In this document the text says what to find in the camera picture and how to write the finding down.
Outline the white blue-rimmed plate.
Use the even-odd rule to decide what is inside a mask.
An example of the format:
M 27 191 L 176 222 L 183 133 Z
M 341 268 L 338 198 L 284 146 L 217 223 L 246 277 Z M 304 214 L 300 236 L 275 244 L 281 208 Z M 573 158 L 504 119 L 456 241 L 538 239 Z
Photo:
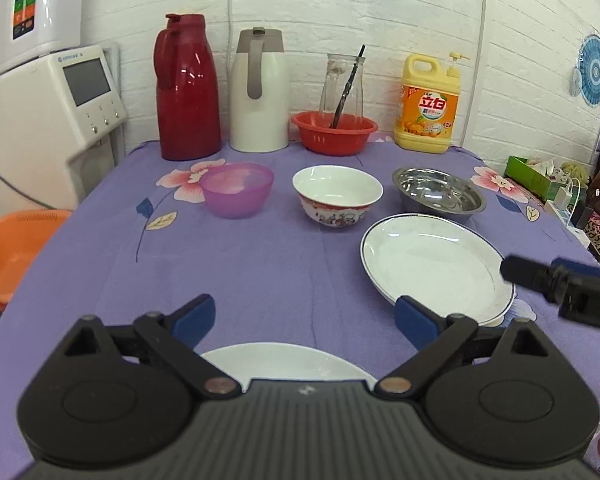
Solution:
M 437 315 L 463 313 L 498 326 L 516 297 L 501 277 L 503 257 L 485 238 L 428 214 L 396 214 L 370 226 L 360 243 L 363 269 L 395 304 L 410 296 Z

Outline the white floral plate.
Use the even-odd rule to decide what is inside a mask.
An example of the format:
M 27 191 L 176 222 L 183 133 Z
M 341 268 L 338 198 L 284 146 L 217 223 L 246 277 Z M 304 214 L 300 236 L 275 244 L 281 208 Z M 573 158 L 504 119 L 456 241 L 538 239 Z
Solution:
M 204 352 L 205 360 L 242 385 L 246 392 L 253 379 L 291 382 L 365 380 L 373 389 L 377 380 L 361 367 L 339 356 L 298 344 L 248 342 Z

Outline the stainless steel bowl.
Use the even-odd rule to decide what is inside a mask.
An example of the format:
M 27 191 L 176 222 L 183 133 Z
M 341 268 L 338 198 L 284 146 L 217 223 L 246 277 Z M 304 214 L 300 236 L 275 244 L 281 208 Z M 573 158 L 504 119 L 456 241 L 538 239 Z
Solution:
M 404 212 L 432 214 L 466 223 L 486 209 L 486 199 L 468 181 L 431 168 L 400 168 L 392 174 Z

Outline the purple plastic bowl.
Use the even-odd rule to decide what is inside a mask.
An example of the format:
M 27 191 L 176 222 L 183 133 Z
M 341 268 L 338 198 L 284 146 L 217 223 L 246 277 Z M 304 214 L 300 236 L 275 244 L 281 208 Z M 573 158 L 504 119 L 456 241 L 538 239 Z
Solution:
M 273 182 L 271 169 L 252 162 L 236 162 L 210 169 L 199 184 L 212 214 L 224 219 L 242 219 L 263 209 Z

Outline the white red patterned bowl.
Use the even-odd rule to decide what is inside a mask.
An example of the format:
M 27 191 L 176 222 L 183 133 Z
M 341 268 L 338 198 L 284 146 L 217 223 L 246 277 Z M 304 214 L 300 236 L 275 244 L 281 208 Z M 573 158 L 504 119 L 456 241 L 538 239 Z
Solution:
M 304 213 L 333 229 L 354 226 L 384 195 L 375 177 L 345 166 L 306 167 L 294 174 L 291 183 Z

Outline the white power strip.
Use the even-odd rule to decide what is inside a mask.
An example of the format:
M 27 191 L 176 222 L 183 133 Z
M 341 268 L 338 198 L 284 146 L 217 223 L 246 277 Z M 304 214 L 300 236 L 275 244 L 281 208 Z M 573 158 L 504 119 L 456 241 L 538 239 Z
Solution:
M 579 184 L 580 182 L 574 179 L 565 186 L 558 188 L 555 197 L 546 200 L 544 210 L 555 216 L 584 248 L 589 248 L 591 245 L 590 239 L 584 229 L 578 227 L 578 222 L 582 218 Z

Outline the green box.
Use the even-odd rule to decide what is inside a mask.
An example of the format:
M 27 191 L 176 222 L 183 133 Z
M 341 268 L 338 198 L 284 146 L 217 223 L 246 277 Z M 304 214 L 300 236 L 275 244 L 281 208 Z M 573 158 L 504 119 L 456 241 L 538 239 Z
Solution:
M 564 182 L 550 180 L 549 177 L 543 176 L 527 165 L 526 158 L 517 156 L 509 156 L 507 159 L 505 175 L 542 202 L 554 200 L 558 190 L 565 186 Z

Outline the yellow detergent bottle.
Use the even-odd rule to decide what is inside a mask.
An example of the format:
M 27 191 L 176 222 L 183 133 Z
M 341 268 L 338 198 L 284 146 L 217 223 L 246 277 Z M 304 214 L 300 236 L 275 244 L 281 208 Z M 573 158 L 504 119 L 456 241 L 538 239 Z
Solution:
M 436 58 L 410 54 L 403 66 L 399 113 L 393 139 L 404 150 L 442 154 L 452 141 L 460 98 L 460 52 L 451 52 L 451 65 L 443 66 Z

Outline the red plastic basket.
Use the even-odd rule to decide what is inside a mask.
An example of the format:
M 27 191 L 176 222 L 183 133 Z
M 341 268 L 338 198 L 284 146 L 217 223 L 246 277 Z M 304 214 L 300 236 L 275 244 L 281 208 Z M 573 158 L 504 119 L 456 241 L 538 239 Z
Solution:
M 291 117 L 298 128 L 300 141 L 309 151 L 328 156 L 352 156 L 361 153 L 378 130 L 370 118 L 343 114 L 337 128 L 332 128 L 332 116 L 317 110 L 308 110 Z

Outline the white water dispenser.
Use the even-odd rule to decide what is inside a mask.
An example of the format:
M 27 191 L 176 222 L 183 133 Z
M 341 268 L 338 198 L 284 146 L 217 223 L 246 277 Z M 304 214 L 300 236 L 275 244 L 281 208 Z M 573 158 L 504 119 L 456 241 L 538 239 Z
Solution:
M 0 218 L 79 207 L 116 166 L 128 113 L 108 66 L 115 46 L 42 56 L 0 76 Z

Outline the white thermos jug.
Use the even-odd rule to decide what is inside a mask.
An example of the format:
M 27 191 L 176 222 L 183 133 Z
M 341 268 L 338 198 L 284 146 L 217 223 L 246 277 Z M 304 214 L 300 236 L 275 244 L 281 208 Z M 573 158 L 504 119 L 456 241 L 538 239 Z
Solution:
M 279 29 L 253 27 L 240 32 L 228 99 L 234 150 L 269 153 L 286 148 L 290 77 Z

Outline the red thermos jug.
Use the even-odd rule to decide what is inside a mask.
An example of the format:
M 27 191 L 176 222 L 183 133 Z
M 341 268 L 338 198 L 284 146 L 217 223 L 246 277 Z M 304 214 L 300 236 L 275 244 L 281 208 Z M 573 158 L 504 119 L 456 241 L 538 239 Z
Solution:
M 201 14 L 168 14 L 154 47 L 161 155 L 200 159 L 221 149 L 218 77 Z

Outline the blue patterned wall fan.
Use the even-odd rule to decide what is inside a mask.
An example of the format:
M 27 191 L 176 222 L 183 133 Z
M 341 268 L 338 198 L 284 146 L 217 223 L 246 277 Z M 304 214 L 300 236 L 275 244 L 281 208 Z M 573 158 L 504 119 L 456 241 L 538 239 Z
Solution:
M 570 76 L 569 93 L 582 96 L 590 107 L 600 105 L 600 35 L 589 34 L 582 40 Z

